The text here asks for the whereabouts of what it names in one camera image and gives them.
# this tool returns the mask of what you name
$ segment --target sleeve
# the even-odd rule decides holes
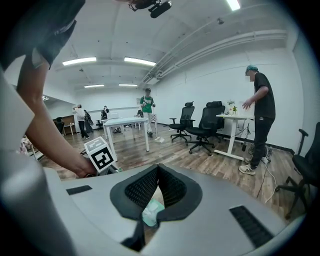
[[[266,86],[268,87],[268,89],[270,89],[269,83],[263,74],[261,73],[256,74],[255,80],[256,80],[256,90],[259,90],[262,86]]]

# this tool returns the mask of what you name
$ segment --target fluorescent light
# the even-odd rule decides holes
[[[136,86],[138,86],[138,85],[137,85],[137,84],[120,83],[119,86],[133,86],[133,87],[136,87]]]
[[[232,11],[240,9],[240,4],[238,0],[226,0],[231,7]]]
[[[90,57],[90,58],[78,58],[78,59],[73,59],[69,61],[62,62],[64,66],[71,65],[71,64],[76,64],[76,63],[82,63],[82,62],[96,62],[97,58],[96,57]]]
[[[147,60],[143,60],[143,59],[138,59],[138,58],[125,57],[124,61],[125,62],[140,63],[140,64],[144,64],[144,65],[148,65],[148,66],[155,66],[156,65],[155,62],[151,62],[151,61],[147,61]]]
[[[104,87],[104,84],[97,84],[97,85],[87,85],[84,88],[92,88],[92,87]]]

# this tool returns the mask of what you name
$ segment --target cap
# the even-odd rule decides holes
[[[247,71],[252,70],[252,71],[258,71],[258,68],[255,65],[249,65],[246,67],[245,72],[247,73]]]

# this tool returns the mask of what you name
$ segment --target gray shirt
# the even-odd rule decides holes
[[[74,110],[76,111],[76,117],[78,121],[85,121],[85,116],[86,116],[85,111],[82,108],[77,108],[77,107]]]

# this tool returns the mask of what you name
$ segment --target green t-shirt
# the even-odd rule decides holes
[[[154,99],[151,96],[149,97],[143,96],[140,99],[140,104],[142,105],[143,103],[145,103],[146,105],[142,108],[142,112],[152,113],[151,105],[154,103]]]

